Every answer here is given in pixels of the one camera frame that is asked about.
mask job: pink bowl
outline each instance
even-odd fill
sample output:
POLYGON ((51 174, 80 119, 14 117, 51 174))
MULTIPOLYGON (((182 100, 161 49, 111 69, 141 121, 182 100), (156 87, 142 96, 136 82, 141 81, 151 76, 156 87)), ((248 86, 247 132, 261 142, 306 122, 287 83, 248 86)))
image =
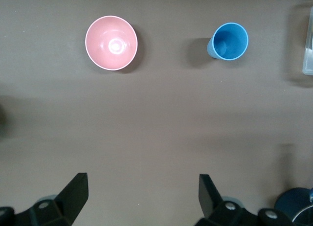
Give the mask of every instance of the pink bowl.
POLYGON ((88 56, 96 65, 107 70, 119 70, 134 59, 138 41, 127 21, 116 16, 105 16, 91 24, 85 45, 88 56))

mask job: gray table surface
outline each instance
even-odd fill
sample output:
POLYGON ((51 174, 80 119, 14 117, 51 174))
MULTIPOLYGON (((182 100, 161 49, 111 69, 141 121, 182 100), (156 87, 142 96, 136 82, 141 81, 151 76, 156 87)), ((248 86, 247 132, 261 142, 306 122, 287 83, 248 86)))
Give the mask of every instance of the gray table surface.
POLYGON ((78 172, 75 226, 192 226, 200 173, 252 213, 313 186, 313 78, 301 72, 313 0, 0 0, 0 205, 21 212, 78 172), (138 36, 118 72, 89 59, 105 15, 138 36), (213 60, 225 22, 246 54, 213 60))

